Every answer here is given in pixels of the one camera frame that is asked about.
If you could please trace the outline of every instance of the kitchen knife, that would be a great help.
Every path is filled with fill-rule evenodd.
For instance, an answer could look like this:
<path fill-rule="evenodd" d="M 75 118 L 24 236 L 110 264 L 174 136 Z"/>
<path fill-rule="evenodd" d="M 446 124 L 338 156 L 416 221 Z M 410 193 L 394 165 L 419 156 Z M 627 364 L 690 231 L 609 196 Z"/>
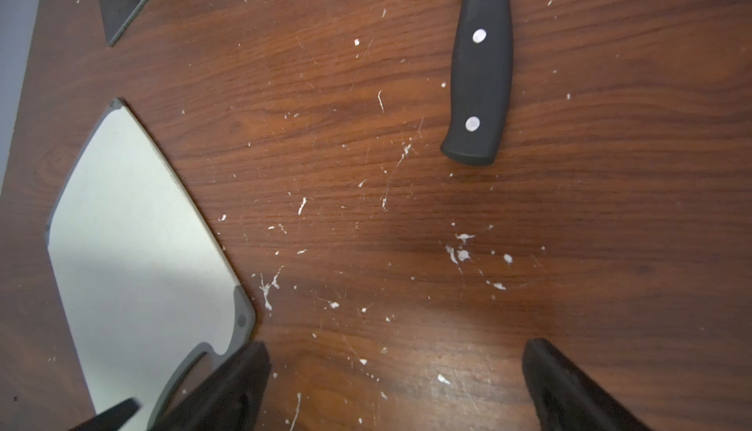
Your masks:
<path fill-rule="evenodd" d="M 489 165 L 512 87 L 509 0 L 463 0 L 451 75 L 451 118 L 441 152 L 466 165 Z"/>

